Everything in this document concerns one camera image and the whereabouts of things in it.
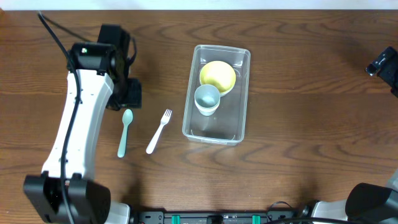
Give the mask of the clear plastic container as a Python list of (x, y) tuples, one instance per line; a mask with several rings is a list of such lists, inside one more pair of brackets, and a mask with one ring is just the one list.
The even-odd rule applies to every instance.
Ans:
[(229, 146), (244, 139), (250, 62), (247, 49), (195, 47), (182, 124), (187, 139)]

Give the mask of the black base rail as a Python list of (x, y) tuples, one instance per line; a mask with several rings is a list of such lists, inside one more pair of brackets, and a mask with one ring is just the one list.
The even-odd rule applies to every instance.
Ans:
[(215, 211), (215, 212), (168, 212), (165, 210), (133, 211), (130, 224), (266, 224), (285, 218), (309, 217), (310, 207), (291, 207), (278, 201), (266, 211)]

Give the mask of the mint green spoon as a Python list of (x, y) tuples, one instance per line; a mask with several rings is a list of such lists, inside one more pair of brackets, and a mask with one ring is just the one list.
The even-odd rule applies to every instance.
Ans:
[(121, 140), (119, 143), (119, 147), (118, 147), (118, 157), (122, 158), (124, 157), (125, 153), (126, 153), (126, 146), (127, 146), (127, 133), (128, 133), (128, 128), (129, 125), (132, 123), (134, 119), (134, 115), (132, 110), (127, 109), (122, 117), (122, 122), (123, 122), (123, 132), (121, 135)]

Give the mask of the white plastic fork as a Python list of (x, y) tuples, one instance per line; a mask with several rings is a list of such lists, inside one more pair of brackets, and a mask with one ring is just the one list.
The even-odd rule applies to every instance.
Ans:
[(150, 140), (150, 143), (148, 144), (148, 146), (146, 148), (147, 154), (152, 154), (154, 152), (155, 146), (160, 138), (160, 134), (161, 134), (164, 126), (169, 123), (171, 116), (172, 116), (172, 110), (166, 109), (165, 113), (163, 114), (163, 116), (160, 120), (160, 125), (159, 125), (157, 131), (153, 135), (152, 139)]

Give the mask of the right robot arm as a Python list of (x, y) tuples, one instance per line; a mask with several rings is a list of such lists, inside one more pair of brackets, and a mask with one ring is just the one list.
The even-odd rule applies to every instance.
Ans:
[[(367, 67), (370, 76), (377, 76), (397, 96), (397, 50), (387, 47)], [(397, 223), (397, 173), (382, 187), (360, 183), (346, 200), (317, 201), (306, 205), (297, 216), (302, 223)]]

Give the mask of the white cup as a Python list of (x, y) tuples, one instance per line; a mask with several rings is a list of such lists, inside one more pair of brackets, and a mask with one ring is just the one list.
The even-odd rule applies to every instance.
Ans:
[(218, 109), (219, 105), (215, 105), (211, 108), (205, 108), (200, 105), (196, 105), (197, 109), (199, 110), (200, 114), (203, 116), (211, 116), (215, 113), (215, 111)]

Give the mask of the white bowl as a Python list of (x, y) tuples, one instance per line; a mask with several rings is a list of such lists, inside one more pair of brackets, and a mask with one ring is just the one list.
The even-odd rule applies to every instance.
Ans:
[(235, 86), (235, 83), (232, 84), (227, 90), (220, 92), (220, 97), (227, 95), (234, 88), (234, 86)]

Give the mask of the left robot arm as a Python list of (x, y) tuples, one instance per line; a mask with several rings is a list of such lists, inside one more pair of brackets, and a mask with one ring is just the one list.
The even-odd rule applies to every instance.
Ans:
[(67, 99), (41, 174), (23, 189), (46, 223), (129, 223), (130, 206), (94, 182), (95, 153), (106, 109), (140, 108), (142, 88), (129, 77), (128, 44), (76, 43), (69, 51)]

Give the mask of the grey cup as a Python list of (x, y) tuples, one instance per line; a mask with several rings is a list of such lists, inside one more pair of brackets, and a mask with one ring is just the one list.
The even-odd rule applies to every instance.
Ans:
[(220, 103), (220, 92), (213, 85), (201, 85), (195, 90), (194, 100), (196, 105), (211, 108)]

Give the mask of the yellow bowl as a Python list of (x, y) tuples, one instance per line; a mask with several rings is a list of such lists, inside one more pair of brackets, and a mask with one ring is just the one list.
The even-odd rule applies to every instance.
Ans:
[(236, 83), (236, 73), (232, 66), (222, 61), (212, 61), (200, 70), (200, 84), (213, 85), (219, 92)]

